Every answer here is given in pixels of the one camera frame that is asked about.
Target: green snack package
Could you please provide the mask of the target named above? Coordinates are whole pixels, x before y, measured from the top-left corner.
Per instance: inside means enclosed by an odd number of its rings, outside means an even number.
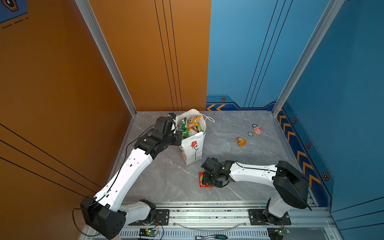
[[[187,138],[188,137],[188,133],[189,133],[189,129],[187,128],[187,118],[184,118],[181,121],[180,130],[183,133],[183,137]]]

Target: orange chevron arrow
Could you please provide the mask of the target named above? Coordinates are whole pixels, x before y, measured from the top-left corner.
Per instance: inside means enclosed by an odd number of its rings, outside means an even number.
[[[208,111],[212,111],[212,110],[211,110],[211,107],[213,107],[213,106],[215,106],[215,105],[216,105],[216,104],[212,104],[211,106],[209,106],[209,107],[207,108],[207,110],[208,110]]]
[[[300,157],[300,155],[301,155],[301,156],[304,156],[304,157],[307,157],[307,155],[306,155],[305,153],[300,152],[300,151],[297,151],[297,161],[298,161],[298,162],[300,162],[300,161],[299,161],[299,157]]]
[[[290,131],[288,131],[288,137],[287,137],[287,138],[288,138],[288,142],[289,142],[289,136],[290,136],[290,135],[294,135],[294,136],[296,136],[296,134],[295,134],[294,132],[290,132]]]
[[[321,184],[321,182],[320,182],[319,179],[315,178],[314,176],[312,176],[312,175],[310,174],[310,187],[311,187],[311,188],[312,188],[312,180],[315,180],[316,182],[318,182],[319,184]]]
[[[286,116],[283,116],[283,115],[280,116],[280,125],[281,125],[281,119],[282,119],[282,118],[287,118],[287,117],[286,117]]]
[[[285,133],[285,127],[290,127],[291,125],[289,125],[288,123],[284,123],[283,126],[284,126],[283,132]]]
[[[312,167],[311,165],[309,165],[309,164],[306,163],[306,162],[303,162],[303,173],[304,173],[304,175],[305,175],[305,167],[309,167],[310,169],[313,170],[313,167]]]
[[[216,108],[216,110],[217,110],[217,111],[221,111],[220,108],[221,108],[221,107],[224,107],[224,106],[225,106],[225,104],[223,104],[223,105],[221,105],[220,107]]]

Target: white paper bag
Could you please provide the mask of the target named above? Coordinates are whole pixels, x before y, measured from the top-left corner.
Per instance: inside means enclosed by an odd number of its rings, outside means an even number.
[[[185,113],[182,113],[181,115],[176,116],[177,128],[184,118],[187,118],[187,121],[189,121],[194,115],[202,115],[202,114],[196,109],[191,109]],[[196,162],[202,158],[204,137],[207,129],[207,124],[205,123],[204,116],[205,115],[202,115],[197,122],[203,131],[198,132],[193,136],[187,137],[186,139],[183,139],[181,141],[181,146],[179,146],[181,156],[185,164],[187,165],[190,163]],[[213,120],[212,118],[207,116],[205,117],[215,122],[215,120]]]

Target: gray marble table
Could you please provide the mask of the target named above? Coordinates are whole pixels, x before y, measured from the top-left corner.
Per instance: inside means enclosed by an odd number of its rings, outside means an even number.
[[[176,146],[169,146],[142,172],[124,198],[124,203],[137,202],[139,199],[159,202],[179,201],[232,201],[232,200],[268,200],[277,191],[263,184],[252,182],[231,182],[224,188],[200,188],[199,172],[203,160],[215,157],[220,162],[238,160],[255,165],[277,164],[280,160],[289,160],[273,125],[271,113],[267,111],[202,111],[214,118],[207,121],[207,135],[204,140],[203,158],[200,161],[185,165]],[[155,124],[159,116],[167,116],[168,112],[138,112],[134,118],[127,141],[132,142],[146,128]],[[248,136],[252,132],[252,124],[259,125],[263,133]],[[240,147],[237,137],[244,138],[247,143]],[[124,161],[124,153],[119,165]]]

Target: green screwdriver handle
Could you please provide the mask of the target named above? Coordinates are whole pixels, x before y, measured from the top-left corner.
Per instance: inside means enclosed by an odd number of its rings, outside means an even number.
[[[226,240],[226,239],[228,239],[228,237],[225,236],[225,235],[222,235],[222,234],[216,234],[216,235],[215,235],[215,239]]]

